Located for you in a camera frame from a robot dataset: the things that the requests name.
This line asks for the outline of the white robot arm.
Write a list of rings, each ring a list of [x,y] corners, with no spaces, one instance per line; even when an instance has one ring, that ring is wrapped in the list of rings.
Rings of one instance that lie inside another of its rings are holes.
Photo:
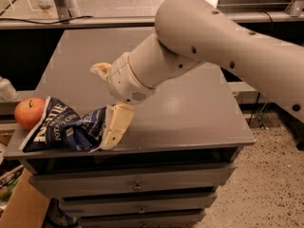
[[[304,47],[241,27],[204,0],[165,0],[151,35],[113,64],[91,68],[117,100],[106,112],[100,148],[118,144],[134,106],[160,84],[204,63],[230,71],[303,122],[303,58]]]

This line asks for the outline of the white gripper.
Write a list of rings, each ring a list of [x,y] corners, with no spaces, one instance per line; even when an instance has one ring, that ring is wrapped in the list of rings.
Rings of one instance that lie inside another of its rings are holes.
[[[110,150],[122,139],[134,117],[132,105],[141,104],[151,97],[155,90],[144,86],[134,75],[129,64],[129,53],[125,52],[112,65],[97,63],[90,72],[108,80],[110,94],[118,101],[108,105],[105,111],[103,140],[99,145],[102,150]]]

